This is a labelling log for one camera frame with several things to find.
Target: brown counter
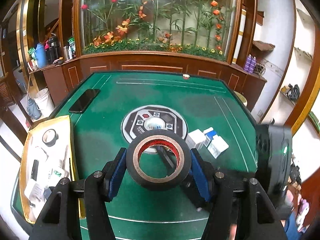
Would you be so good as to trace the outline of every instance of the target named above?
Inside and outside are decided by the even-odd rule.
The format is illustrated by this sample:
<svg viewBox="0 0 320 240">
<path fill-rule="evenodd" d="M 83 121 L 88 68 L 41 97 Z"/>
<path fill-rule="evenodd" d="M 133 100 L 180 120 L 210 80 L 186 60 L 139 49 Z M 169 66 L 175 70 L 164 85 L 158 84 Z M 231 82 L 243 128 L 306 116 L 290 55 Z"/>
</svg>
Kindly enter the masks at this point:
<svg viewBox="0 0 320 240">
<path fill-rule="evenodd" d="M 48 65 L 36 70 L 44 73 L 52 100 L 57 106 L 92 72 L 145 70 L 187 73 L 224 80 L 248 101 L 251 111 L 266 83 L 263 77 L 245 72 L 240 66 L 215 59 L 155 51 L 116 51 L 83 55 L 62 65 Z"/>
</svg>

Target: blue gripper pad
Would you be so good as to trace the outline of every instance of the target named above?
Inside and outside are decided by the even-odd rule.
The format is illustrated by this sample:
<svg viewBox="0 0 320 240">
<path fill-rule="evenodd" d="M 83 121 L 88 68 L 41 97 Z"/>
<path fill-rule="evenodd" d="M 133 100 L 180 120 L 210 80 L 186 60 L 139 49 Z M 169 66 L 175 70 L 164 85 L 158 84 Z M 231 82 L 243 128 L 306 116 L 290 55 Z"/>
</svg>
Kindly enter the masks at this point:
<svg viewBox="0 0 320 240">
<path fill-rule="evenodd" d="M 114 197 L 117 196 L 120 185 L 122 183 L 122 179 L 125 174 L 125 170 L 127 169 L 127 166 L 125 165 L 125 156 L 127 153 L 127 149 L 123 152 L 121 159 L 115 169 L 115 172 L 112 175 L 112 178 L 109 183 L 109 193 L 108 198 L 112 200 Z"/>
<path fill-rule="evenodd" d="M 191 160 L 192 160 L 191 171 L 192 171 L 193 178 L 195 179 L 198 191 L 201 197 L 203 197 L 205 201 L 209 202 L 211 200 L 211 195 L 209 193 L 208 180 L 205 177 L 205 174 L 202 171 L 202 168 L 196 156 L 192 151 L 190 151 L 190 153 L 191 153 Z"/>
</svg>

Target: roll of tape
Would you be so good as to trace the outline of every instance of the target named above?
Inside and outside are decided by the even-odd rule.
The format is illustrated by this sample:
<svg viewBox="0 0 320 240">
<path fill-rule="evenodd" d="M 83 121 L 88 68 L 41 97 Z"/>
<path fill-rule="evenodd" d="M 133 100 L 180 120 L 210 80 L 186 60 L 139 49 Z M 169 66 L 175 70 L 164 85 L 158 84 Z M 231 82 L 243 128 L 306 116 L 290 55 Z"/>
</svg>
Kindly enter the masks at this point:
<svg viewBox="0 0 320 240">
<path fill-rule="evenodd" d="M 56 143 L 56 140 L 58 140 L 58 134 L 54 129 L 49 129 L 45 131 L 45 133 L 42 136 L 43 143 L 48 147 L 53 146 Z"/>
<path fill-rule="evenodd" d="M 153 178 L 139 166 L 141 154 L 149 147 L 160 145 L 169 148 L 177 159 L 175 171 L 165 178 Z M 191 154 L 186 142 L 177 134 L 167 130 L 150 130 L 137 136 L 126 153 L 126 166 L 133 180 L 149 190 L 168 190 L 179 185 L 191 168 Z"/>
</svg>

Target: blue thermos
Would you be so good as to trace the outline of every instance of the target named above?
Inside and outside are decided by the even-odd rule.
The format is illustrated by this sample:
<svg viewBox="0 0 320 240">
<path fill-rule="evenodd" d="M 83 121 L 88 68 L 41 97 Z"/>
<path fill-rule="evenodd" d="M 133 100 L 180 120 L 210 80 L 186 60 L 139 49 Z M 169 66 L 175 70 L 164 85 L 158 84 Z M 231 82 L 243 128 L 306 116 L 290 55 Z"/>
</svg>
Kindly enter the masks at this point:
<svg viewBox="0 0 320 240">
<path fill-rule="evenodd" d="M 47 59 L 45 57 L 44 46 L 41 43 L 38 43 L 38 45 L 36 47 L 35 56 L 37 58 L 39 68 L 42 68 L 47 65 Z"/>
</svg>

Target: glass display case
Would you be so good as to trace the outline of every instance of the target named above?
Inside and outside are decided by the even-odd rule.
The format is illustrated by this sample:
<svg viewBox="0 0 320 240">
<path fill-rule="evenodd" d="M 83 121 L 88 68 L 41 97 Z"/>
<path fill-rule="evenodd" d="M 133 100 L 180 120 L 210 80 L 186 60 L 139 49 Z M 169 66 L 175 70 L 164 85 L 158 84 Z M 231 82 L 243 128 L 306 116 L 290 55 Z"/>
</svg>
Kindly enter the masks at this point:
<svg viewBox="0 0 320 240">
<path fill-rule="evenodd" d="M 236 0 L 81 0 L 82 53 L 153 50 L 225 60 Z"/>
</svg>

